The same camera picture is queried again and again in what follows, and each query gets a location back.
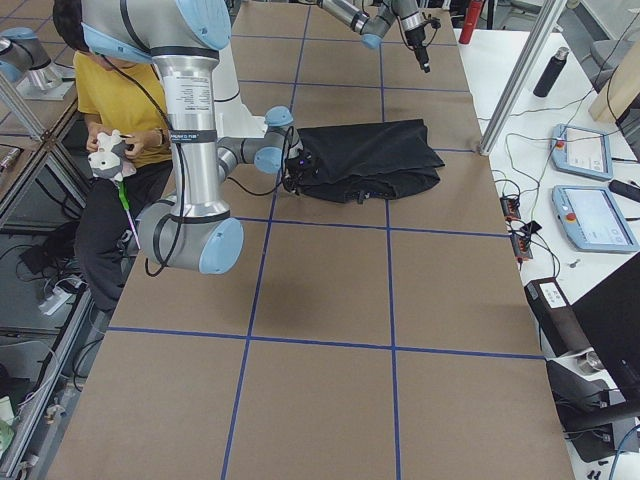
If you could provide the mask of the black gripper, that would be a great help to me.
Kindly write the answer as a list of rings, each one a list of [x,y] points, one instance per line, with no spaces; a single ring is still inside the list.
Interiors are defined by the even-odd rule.
[[[405,39],[407,45],[410,48],[414,48],[414,55],[422,70],[425,73],[429,73],[431,71],[430,58],[427,48],[424,47],[424,42],[426,40],[425,28],[416,27],[411,30],[406,30]]]

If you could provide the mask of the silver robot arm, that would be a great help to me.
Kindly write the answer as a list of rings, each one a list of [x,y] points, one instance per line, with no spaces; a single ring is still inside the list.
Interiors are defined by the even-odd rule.
[[[303,144],[285,107],[268,111],[260,138],[219,137],[214,71],[230,44],[225,2],[85,1],[82,26],[92,52],[151,63],[164,88],[176,194],[140,214],[141,250],[160,267],[229,271],[244,231],[220,184],[239,164],[280,173],[302,154]]]
[[[349,1],[325,0],[314,4],[360,35],[362,43],[369,49],[379,48],[389,29],[397,22],[420,69],[430,72],[425,29],[432,18],[419,9],[416,1],[380,1],[374,16]]]

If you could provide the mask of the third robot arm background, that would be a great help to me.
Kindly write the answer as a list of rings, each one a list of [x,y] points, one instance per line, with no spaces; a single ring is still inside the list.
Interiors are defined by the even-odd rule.
[[[27,27],[1,32],[1,73],[27,100],[62,101],[75,80],[74,69],[55,63]]]

